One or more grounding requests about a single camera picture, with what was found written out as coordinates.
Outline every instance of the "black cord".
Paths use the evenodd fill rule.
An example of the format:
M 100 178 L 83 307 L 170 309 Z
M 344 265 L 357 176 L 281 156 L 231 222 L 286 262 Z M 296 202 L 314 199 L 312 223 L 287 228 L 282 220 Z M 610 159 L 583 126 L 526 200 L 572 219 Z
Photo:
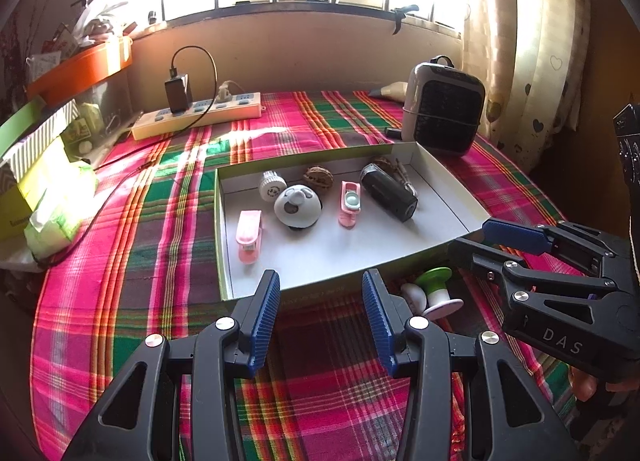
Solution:
M 180 53 L 180 51 L 185 50 L 187 48 L 197 48 L 198 50 L 202 50 L 209 56 L 209 58 L 211 60 L 211 65 L 213 67 L 214 90 L 213 90 L 213 98 L 211 99 L 211 102 L 209 103 L 209 106 L 204 110 L 204 112 L 198 118 L 193 120 L 188 126 L 186 126 L 184 128 L 181 128 L 179 131 L 176 131 L 175 133 L 172 133 L 172 134 L 169 134 L 168 136 L 165 136 L 164 138 L 162 138 L 161 140 L 159 140 L 157 142 L 152 142 L 150 144 L 147 144 L 146 146 L 142 146 L 142 147 L 140 147 L 138 149 L 135 149 L 134 151 L 127 152 L 127 154 L 124 154 L 124 155 L 116 158 L 115 160 L 112 160 L 111 162 L 107 162 L 106 164 L 102 164 L 102 165 L 100 165 L 100 167 L 95 169 L 96 172 L 98 170 L 100 170 L 101 168 L 108 167 L 109 165 L 116 164 L 120 160 L 124 160 L 125 158 L 128 158 L 129 156 L 132 156 L 133 154 L 137 154 L 138 152 L 143 151 L 144 149 L 148 149 L 149 147 L 156 146 L 158 144 L 161 144 L 162 142 L 166 142 L 167 140 L 170 140 L 170 139 L 174 138 L 178 134 L 182 134 L 184 131 L 192 128 L 195 124 L 197 124 L 200 120 L 202 120 L 202 117 L 209 112 L 209 110 L 213 106 L 213 102 L 215 101 L 216 94 L 218 92 L 218 70 L 216 69 L 216 63 L 213 60 L 213 57 L 211 56 L 209 51 L 205 50 L 201 46 L 183 46 L 182 48 L 180 48 L 178 51 L 176 51 L 174 53 L 174 56 L 171 59 L 171 71 L 170 71 L 170 73 L 173 73 L 174 70 L 175 70 L 175 67 L 174 67 L 175 56 L 178 55 L 178 53 Z M 104 200 L 104 203 L 102 203 L 100 208 L 98 208 L 98 212 L 95 213 L 94 218 L 91 220 L 91 222 L 89 223 L 87 228 L 84 230 L 82 235 L 80 235 L 80 237 L 78 238 L 78 240 L 75 243 L 73 243 L 69 248 L 66 249 L 65 253 L 61 257 L 59 257 L 59 258 L 57 258 L 57 259 L 55 259 L 53 261 L 41 261 L 41 260 L 37 259 L 32 254 L 33 255 L 33 260 L 38 265 L 38 267 L 40 267 L 41 269 L 47 269 L 47 268 L 50 268 L 50 267 L 53 267 L 53 266 L 58 266 L 59 264 L 62 264 L 64 261 L 66 261 L 68 259 L 68 257 L 76 250 L 76 248 L 78 248 L 80 243 L 82 243 L 82 241 L 84 241 L 84 238 L 89 233 L 89 230 L 91 230 L 91 228 L 94 226 L 95 220 L 98 218 L 98 216 L 100 215 L 100 213 L 102 212 L 104 207 L 107 205 L 107 203 L 111 199 L 111 196 L 113 196 L 113 194 L 116 192 L 116 190 L 118 190 L 122 186 L 122 184 L 125 181 L 127 181 L 129 178 L 131 178 L 132 176 L 135 176 L 139 172 L 142 172 L 143 170 L 145 170 L 145 168 L 151 167 L 153 164 L 154 164 L 154 162 L 149 160 L 148 162 L 145 162 L 144 164 L 140 165 L 136 170 L 134 170 L 132 172 L 129 172 L 124 178 L 122 178 L 120 180 L 120 182 L 116 185 L 116 188 L 114 188 L 113 191 L 111 191 L 111 193 L 107 196 L 107 199 Z
M 183 46 L 183 47 L 181 47 L 178 51 L 176 51 L 174 53 L 174 56 L 171 59 L 171 69 L 170 69 L 169 73 L 172 74 L 172 78 L 175 77 L 175 76 L 173 76 L 173 73 L 174 73 L 174 70 L 175 70 L 175 66 L 174 66 L 175 56 L 178 55 L 178 53 L 180 53 L 180 51 L 186 50 L 187 48 L 196 48 L 197 50 L 202 50 L 207 54 L 207 56 L 211 60 L 211 66 L 213 67 L 213 87 L 214 88 L 213 88 L 213 98 L 211 99 L 211 102 L 209 103 L 209 106 L 204 110 L 204 112 L 198 118 L 193 120 L 188 126 L 181 128 L 179 131 L 176 131 L 175 133 L 171 133 L 168 136 L 165 136 L 164 138 L 162 138 L 161 140 L 158 140 L 157 142 L 151 142 L 149 144 L 146 144 L 145 146 L 142 146 L 140 148 L 134 149 L 131 152 L 127 152 L 127 154 L 119 156 L 115 160 L 111 160 L 110 162 L 107 162 L 106 164 L 102 164 L 102 165 L 100 165 L 100 167 L 95 169 L 96 171 L 98 171 L 98 170 L 100 170 L 101 168 L 104 168 L 104 167 L 109 167 L 109 165 L 116 164 L 120 160 L 124 160 L 125 158 L 128 158 L 129 156 L 133 156 L 134 154 L 138 154 L 140 151 L 144 151 L 145 149 L 148 149 L 149 147 L 156 146 L 158 144 L 161 144 L 162 142 L 166 142 L 167 140 L 170 140 L 170 139 L 174 138 L 175 136 L 178 136 L 179 134 L 182 134 L 184 131 L 187 131 L 188 129 L 191 129 L 195 124 L 197 124 L 200 120 L 202 120 L 202 117 L 204 115 L 206 115 L 209 112 L 209 110 L 213 106 L 213 102 L 216 100 L 216 95 L 218 94 L 218 69 L 216 68 L 216 62 L 213 60 L 213 57 L 211 56 L 209 51 L 205 50 L 201 46 Z

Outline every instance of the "power strip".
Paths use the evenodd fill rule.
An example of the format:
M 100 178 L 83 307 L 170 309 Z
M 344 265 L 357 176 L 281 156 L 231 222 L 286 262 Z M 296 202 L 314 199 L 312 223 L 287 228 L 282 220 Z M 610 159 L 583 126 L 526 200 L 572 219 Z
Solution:
M 168 108 L 143 114 L 131 128 L 135 140 L 144 140 L 158 134 L 175 133 L 196 120 L 211 103 L 211 100 L 194 102 L 187 111 L 172 113 Z M 234 120 L 260 118 L 262 105 L 260 93 L 234 95 L 228 102 L 214 103 L 209 112 L 193 127 L 222 124 Z

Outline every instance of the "beige curtain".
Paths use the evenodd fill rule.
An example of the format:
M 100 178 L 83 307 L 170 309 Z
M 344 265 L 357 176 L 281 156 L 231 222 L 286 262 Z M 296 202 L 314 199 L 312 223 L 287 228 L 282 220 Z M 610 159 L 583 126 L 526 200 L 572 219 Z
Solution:
M 486 88 L 480 132 L 528 172 L 575 130 L 590 0 L 468 0 L 463 70 Z

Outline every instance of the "beige wall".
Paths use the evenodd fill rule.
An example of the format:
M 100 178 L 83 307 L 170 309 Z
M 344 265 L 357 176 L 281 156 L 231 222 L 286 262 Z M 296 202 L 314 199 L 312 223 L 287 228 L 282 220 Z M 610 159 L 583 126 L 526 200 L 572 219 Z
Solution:
M 620 0 L 591 0 L 577 133 L 564 130 L 531 176 L 570 220 L 628 234 L 628 194 L 612 117 L 640 102 L 640 33 Z
M 135 109 L 165 107 L 164 81 L 174 51 L 203 46 L 218 66 L 219 82 L 247 91 L 368 90 L 404 81 L 413 66 L 438 54 L 460 66 L 459 38 L 383 19 L 322 12 L 267 12 L 211 19 L 140 38 L 128 71 Z M 212 96 L 210 63 L 198 50 L 176 58 L 195 99 Z

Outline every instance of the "shallow box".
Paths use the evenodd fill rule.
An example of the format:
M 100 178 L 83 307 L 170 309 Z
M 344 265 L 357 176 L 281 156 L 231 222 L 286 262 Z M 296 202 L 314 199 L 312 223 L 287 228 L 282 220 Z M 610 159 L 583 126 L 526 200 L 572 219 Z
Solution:
M 401 223 L 361 191 L 356 225 L 338 223 L 342 181 L 359 181 L 360 171 L 375 156 L 393 156 L 405 166 L 418 191 L 412 219 Z M 300 183 L 310 165 L 334 175 L 323 195 L 322 215 L 303 231 L 292 231 L 276 218 L 273 204 L 260 198 L 263 171 L 275 170 L 287 184 Z M 262 247 L 254 264 L 238 257 L 236 229 L 242 210 L 262 210 Z M 436 266 L 446 258 L 452 239 L 478 232 L 489 214 L 429 152 L 415 142 L 310 152 L 221 167 L 216 171 L 215 235 L 220 297 L 253 295 L 265 269 L 280 275 L 284 303 L 329 298 L 360 288 L 362 272 L 378 267 L 402 276 Z

